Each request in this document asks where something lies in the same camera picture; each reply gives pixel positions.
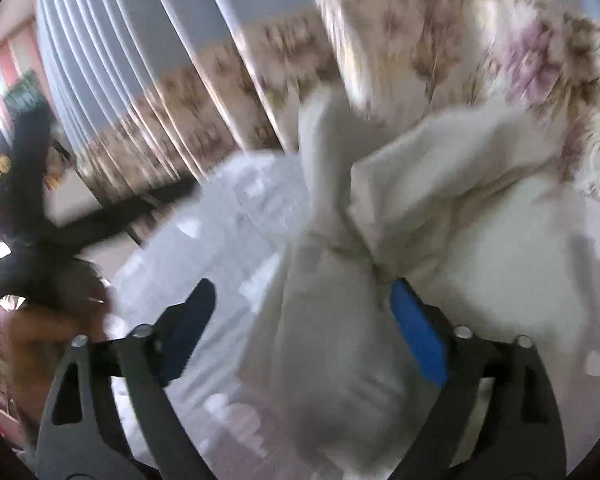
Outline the person's left hand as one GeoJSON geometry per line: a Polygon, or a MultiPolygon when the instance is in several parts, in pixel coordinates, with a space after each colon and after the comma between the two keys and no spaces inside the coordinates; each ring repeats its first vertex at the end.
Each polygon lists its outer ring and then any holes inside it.
{"type": "Polygon", "coordinates": [[[94,342],[106,339],[110,297],[94,266],[73,261],[59,281],[65,297],[78,302],[75,307],[53,310],[27,301],[6,324],[10,388],[20,415],[32,422],[42,418],[65,346],[78,335],[94,342]]]}

